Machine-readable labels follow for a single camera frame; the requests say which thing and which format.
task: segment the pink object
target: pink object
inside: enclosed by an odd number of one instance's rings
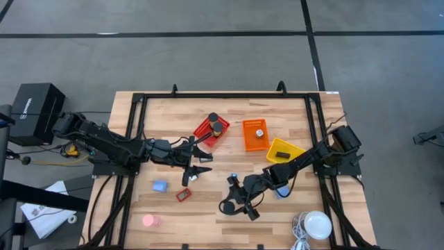
[[[145,215],[144,218],[142,219],[142,222],[146,227],[159,226],[160,218],[154,215]]]

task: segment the yellow box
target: yellow box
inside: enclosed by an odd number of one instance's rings
[[[286,159],[276,157],[277,152],[289,153],[290,158]],[[294,158],[300,156],[304,152],[304,149],[301,149],[279,138],[275,138],[270,149],[268,150],[268,153],[266,154],[266,159],[271,163],[287,163],[290,160],[293,160]]]

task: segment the black metal frame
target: black metal frame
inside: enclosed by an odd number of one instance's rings
[[[316,112],[318,113],[319,117],[319,123],[321,126],[321,137],[324,137],[326,135],[326,127],[325,127],[325,120],[323,116],[323,110],[321,105],[321,98],[319,93],[317,92],[308,92],[308,93],[300,93],[300,92],[287,92],[287,88],[285,84],[280,81],[277,86],[277,92],[264,92],[264,93],[224,93],[224,92],[210,92],[210,93],[184,93],[184,92],[178,92],[178,88],[176,85],[173,86],[173,89],[170,93],[155,93],[155,94],[144,94],[144,93],[135,93],[133,95],[131,108],[130,108],[130,114],[128,117],[128,123],[127,123],[127,129],[126,129],[126,137],[130,137],[132,127],[135,120],[135,111],[136,106],[139,102],[142,103],[141,112],[139,114],[139,123],[137,126],[137,133],[141,131],[141,129],[144,129],[144,119],[146,114],[146,106],[148,105],[149,99],[168,99],[168,98],[183,98],[183,99],[189,99],[189,98],[267,98],[267,99],[304,99],[305,101],[305,108],[307,110],[307,117],[309,122],[309,130],[311,135],[311,140],[313,145],[315,145],[318,142],[318,137],[316,134],[316,127],[314,124],[314,118],[313,118],[313,112],[311,109],[311,103],[314,102],[316,105]],[[330,211],[330,205],[327,202],[326,193],[327,190],[327,184],[326,179],[323,174],[320,174],[318,172],[318,169],[322,167],[320,162],[314,163],[314,172],[318,175],[320,187],[321,187],[321,196],[323,198],[323,208],[325,211],[325,214],[331,219],[332,214]],[[116,208],[116,205],[119,201],[119,196],[121,193],[121,184],[122,184],[123,177],[118,176],[117,182],[114,187],[114,196],[112,199],[112,207],[111,210]],[[341,202],[341,194],[339,192],[339,184],[336,179],[336,176],[330,177],[331,184],[332,184],[332,190],[333,190],[333,197],[334,202],[337,206],[337,208],[343,212],[343,206]],[[128,194],[129,197],[126,197],[125,205],[123,207],[123,216],[121,220],[121,230],[119,233],[119,241],[117,246],[110,246],[111,240],[112,240],[112,226],[110,230],[106,234],[105,238],[105,246],[109,247],[120,247],[123,248],[125,244],[125,236],[126,236],[126,229],[128,225],[128,218],[129,218],[129,211],[130,211],[130,203],[131,203],[131,196],[132,196],[132,190],[133,185],[135,181],[135,175],[132,175],[128,177],[128,185],[126,188],[126,192],[130,190],[130,193]],[[350,247],[350,239],[348,236],[347,229],[345,225],[343,225],[341,222],[339,223],[339,226],[341,227],[341,236],[343,240],[343,246],[339,246],[336,243],[336,236],[334,234],[334,230],[332,231],[331,235],[329,236],[330,246],[332,249],[335,249],[336,247]]]

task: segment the blue cube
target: blue cube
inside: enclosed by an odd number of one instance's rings
[[[154,181],[153,190],[156,192],[166,192],[168,183],[166,181]]]
[[[287,195],[288,193],[290,193],[290,189],[289,189],[289,187],[287,187],[287,186],[279,187],[277,190],[279,191],[279,193],[280,193],[281,195]],[[277,199],[283,199],[283,198],[284,198],[284,197],[281,197],[281,196],[278,194],[278,192],[276,192],[276,191],[275,191],[275,194],[276,194],[276,198],[277,198]]]

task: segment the gray floor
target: gray floor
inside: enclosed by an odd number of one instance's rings
[[[0,7],[6,0],[0,0]],[[444,29],[438,0],[310,0],[315,31]],[[304,30],[299,1],[15,0],[0,33]],[[444,124],[444,37],[317,37],[325,87],[339,91],[363,142],[361,164],[377,241],[442,249],[442,149],[412,136]],[[0,40],[0,100],[20,83],[52,82],[65,110],[110,110],[117,90],[316,90],[305,37]],[[108,115],[89,115],[106,122]],[[11,145],[12,149],[21,149]],[[50,153],[35,159],[52,157]],[[33,186],[91,172],[8,163]],[[56,243],[73,247],[77,237]]]

